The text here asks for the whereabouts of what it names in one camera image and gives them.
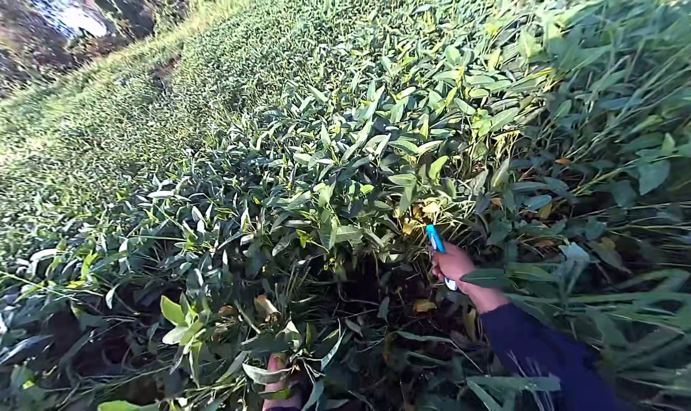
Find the blue pruning shears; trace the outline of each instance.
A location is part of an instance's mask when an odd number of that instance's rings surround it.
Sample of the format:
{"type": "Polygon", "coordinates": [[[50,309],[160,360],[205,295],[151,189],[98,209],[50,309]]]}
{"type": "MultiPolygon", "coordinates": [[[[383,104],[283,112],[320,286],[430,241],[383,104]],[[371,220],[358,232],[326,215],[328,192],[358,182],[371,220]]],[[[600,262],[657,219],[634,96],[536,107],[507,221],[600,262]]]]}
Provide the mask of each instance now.
{"type": "MultiPolygon", "coordinates": [[[[444,244],[442,244],[442,239],[439,238],[437,228],[433,224],[426,226],[426,236],[429,237],[429,241],[432,242],[433,249],[437,250],[437,252],[444,252],[444,244]]],[[[454,282],[454,280],[445,277],[444,283],[450,290],[457,291],[457,283],[454,282]]]]}

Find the dark blue sleeve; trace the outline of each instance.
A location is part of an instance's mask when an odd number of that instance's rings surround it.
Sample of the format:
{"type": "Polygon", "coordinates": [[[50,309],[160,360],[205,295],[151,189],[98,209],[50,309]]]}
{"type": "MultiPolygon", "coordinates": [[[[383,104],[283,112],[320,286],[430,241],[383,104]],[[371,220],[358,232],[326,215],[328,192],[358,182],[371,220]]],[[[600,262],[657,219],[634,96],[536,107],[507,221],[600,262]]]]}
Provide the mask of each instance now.
{"type": "Polygon", "coordinates": [[[481,314],[480,321],[505,368],[526,377],[553,375],[561,380],[559,401],[568,411],[623,409],[593,370],[593,355],[583,344],[513,304],[481,314]]]}

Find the tea plant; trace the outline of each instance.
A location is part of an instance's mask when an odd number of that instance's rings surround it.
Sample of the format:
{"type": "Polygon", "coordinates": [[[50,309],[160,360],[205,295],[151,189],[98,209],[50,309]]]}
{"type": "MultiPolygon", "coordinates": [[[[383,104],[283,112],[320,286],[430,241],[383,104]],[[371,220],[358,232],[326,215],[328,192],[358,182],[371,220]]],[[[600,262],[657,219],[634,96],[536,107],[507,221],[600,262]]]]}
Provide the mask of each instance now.
{"type": "Polygon", "coordinates": [[[691,409],[691,2],[257,3],[139,94],[87,114],[144,163],[95,150],[125,178],[0,242],[0,409],[538,409],[430,222],[618,397],[691,409]]]}

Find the hand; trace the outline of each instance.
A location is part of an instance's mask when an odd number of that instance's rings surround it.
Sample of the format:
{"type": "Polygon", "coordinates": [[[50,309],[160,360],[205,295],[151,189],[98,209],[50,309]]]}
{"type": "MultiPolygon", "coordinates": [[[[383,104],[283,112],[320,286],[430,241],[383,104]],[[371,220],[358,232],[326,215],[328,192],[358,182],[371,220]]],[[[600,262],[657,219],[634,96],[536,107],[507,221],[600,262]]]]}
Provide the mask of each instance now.
{"type": "Polygon", "coordinates": [[[453,280],[457,289],[469,295],[479,313],[492,311],[497,307],[507,304],[508,301],[497,290],[483,288],[479,285],[461,281],[463,275],[473,272],[475,264],[463,249],[454,244],[442,241],[445,252],[437,252],[432,249],[432,274],[440,280],[444,278],[453,280]]]}
{"type": "MultiPolygon", "coordinates": [[[[269,356],[269,361],[267,363],[267,370],[278,371],[280,369],[286,368],[285,358],[286,356],[284,353],[271,354],[269,356]]],[[[280,381],[267,384],[266,386],[264,386],[264,390],[278,391],[285,387],[292,386],[293,382],[294,381],[292,379],[287,380],[286,378],[282,378],[280,381]]],[[[302,395],[299,393],[299,391],[295,391],[293,396],[287,399],[265,399],[264,405],[261,409],[262,411],[268,411],[271,408],[277,407],[300,409],[302,408],[302,395]]]]}

